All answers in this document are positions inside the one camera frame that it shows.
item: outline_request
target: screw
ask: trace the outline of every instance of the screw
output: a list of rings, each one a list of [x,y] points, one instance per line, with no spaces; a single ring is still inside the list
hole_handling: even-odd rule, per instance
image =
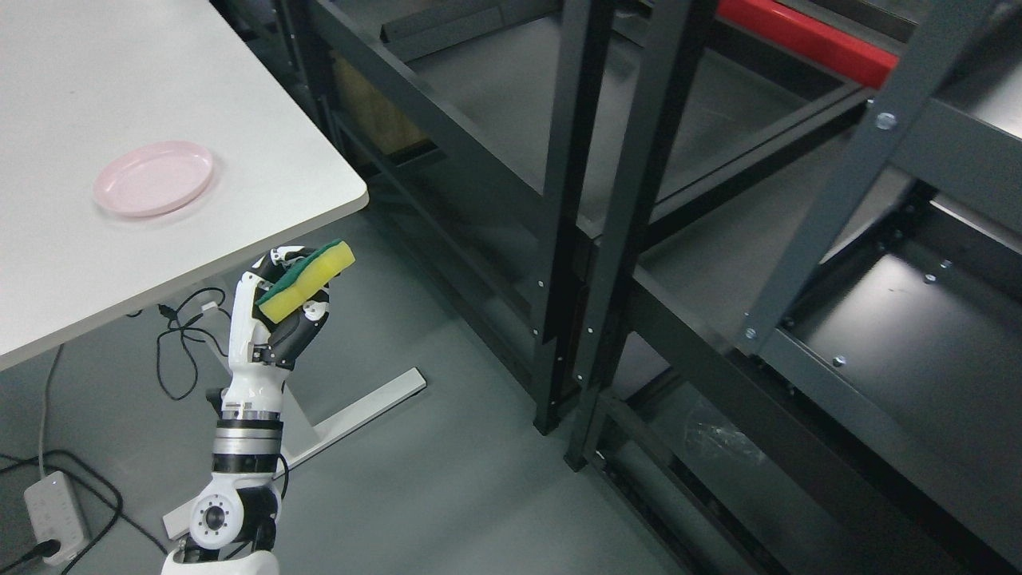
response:
[[[897,116],[889,111],[881,111],[877,114],[875,124],[881,130],[893,130],[897,126]]]

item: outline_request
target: robotic hand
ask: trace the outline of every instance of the robotic hand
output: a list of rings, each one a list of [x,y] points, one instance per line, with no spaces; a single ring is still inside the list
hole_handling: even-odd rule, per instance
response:
[[[280,459],[284,380],[326,324],[329,292],[323,285],[279,324],[270,321],[257,301],[287,269],[313,253],[300,245],[271,249],[238,281],[228,354],[231,385],[211,397],[220,414],[213,480],[199,493],[189,533],[164,562],[162,575],[279,573],[270,552],[281,506],[273,474]],[[231,543],[251,543],[251,553],[221,560],[221,552]]]

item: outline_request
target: plate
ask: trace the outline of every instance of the plate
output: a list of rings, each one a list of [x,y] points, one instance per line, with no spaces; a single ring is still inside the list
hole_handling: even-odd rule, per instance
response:
[[[96,202],[122,215],[166,213],[202,193],[213,154],[193,142],[156,142],[118,157],[92,186]]]

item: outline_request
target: gray floor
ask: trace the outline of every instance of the gray floor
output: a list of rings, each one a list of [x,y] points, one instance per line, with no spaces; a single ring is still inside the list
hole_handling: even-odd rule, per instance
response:
[[[295,395],[318,419],[412,367],[428,388],[292,472],[276,548],[284,573],[677,572],[592,470],[563,464],[567,426],[548,438],[532,429],[524,391],[397,244],[362,214],[310,242],[333,236],[359,260],[332,284],[333,314],[301,357]],[[215,416],[200,392],[228,383],[198,353],[199,392],[165,397],[153,375],[162,324],[147,309],[66,344],[48,440],[109,477],[128,513],[160,534],[160,516],[206,481]],[[52,358],[0,373],[0,451],[33,453]],[[184,357],[170,358],[171,385],[187,387]],[[20,494],[34,480],[0,476],[0,565],[32,544]],[[79,495],[98,530],[108,512]],[[73,573],[157,573],[161,559],[122,522]]]

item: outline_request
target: yellow sponge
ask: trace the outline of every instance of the yellow sponge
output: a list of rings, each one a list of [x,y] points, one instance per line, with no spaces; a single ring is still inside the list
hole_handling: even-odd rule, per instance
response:
[[[347,243],[339,239],[331,241],[291,266],[257,305],[270,322],[280,324],[313,297],[330,278],[354,262],[355,253]]]

